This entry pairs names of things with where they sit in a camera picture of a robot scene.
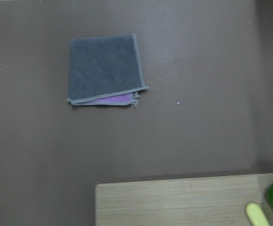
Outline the grey folded cloth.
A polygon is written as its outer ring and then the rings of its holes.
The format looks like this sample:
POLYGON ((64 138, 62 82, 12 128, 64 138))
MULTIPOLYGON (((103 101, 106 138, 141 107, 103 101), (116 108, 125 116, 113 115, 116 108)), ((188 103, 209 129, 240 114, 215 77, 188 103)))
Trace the grey folded cloth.
POLYGON ((137 105, 146 89, 135 34, 70 40, 70 104, 137 105))

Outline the wooden cutting board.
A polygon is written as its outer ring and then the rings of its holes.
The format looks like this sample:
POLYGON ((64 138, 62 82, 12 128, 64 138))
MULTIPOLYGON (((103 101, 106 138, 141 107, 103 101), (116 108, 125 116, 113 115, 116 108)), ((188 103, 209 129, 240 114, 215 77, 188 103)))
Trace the wooden cutting board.
POLYGON ((273 173, 98 184, 98 226, 249 226, 257 203, 273 226, 265 192, 273 173))

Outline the yellow plastic knife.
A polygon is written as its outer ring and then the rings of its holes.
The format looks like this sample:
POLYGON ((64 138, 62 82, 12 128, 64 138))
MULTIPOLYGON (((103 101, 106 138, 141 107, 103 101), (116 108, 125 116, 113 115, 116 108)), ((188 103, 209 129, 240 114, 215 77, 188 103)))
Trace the yellow plastic knife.
POLYGON ((253 226, 270 226, 263 210, 256 203, 246 206, 246 215, 253 226))

